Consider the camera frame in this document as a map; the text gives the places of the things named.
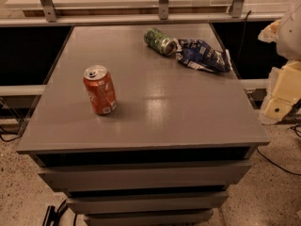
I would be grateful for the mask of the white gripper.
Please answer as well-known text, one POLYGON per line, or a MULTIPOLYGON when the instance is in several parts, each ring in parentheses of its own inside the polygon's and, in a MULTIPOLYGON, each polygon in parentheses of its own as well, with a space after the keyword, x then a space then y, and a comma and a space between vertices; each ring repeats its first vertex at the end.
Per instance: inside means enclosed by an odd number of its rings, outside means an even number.
MULTIPOLYGON (((266 26, 258 36, 263 42, 277 42, 280 19, 266 26)), ((301 100, 301 62, 289 60, 281 69, 272 68, 268 77, 267 94, 259 115, 262 124, 283 120, 301 100)))

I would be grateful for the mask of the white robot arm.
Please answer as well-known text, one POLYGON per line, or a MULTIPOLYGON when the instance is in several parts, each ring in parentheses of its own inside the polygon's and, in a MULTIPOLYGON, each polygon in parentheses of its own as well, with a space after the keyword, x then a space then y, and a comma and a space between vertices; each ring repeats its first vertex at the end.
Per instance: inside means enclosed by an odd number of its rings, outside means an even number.
POLYGON ((287 59, 284 66, 269 73, 259 115, 262 124, 276 124, 301 100, 301 0, 296 0, 281 19, 266 26, 258 39, 274 42, 277 53, 287 59))

